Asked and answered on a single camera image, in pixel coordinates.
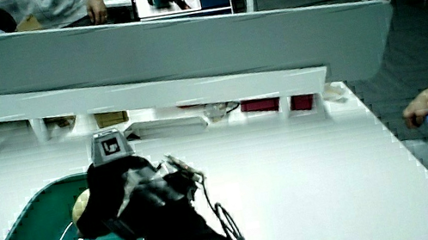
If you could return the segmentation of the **person's right hand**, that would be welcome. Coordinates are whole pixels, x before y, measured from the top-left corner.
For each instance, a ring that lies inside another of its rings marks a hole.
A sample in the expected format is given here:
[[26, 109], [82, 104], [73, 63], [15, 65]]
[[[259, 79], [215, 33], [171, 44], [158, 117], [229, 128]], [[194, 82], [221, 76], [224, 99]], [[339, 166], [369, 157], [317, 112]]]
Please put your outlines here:
[[174, 201], [194, 200], [204, 176], [176, 157], [158, 165], [135, 154], [117, 129], [97, 132], [91, 139], [87, 188], [73, 206], [72, 221], [81, 238], [115, 234], [137, 240], [160, 208]]

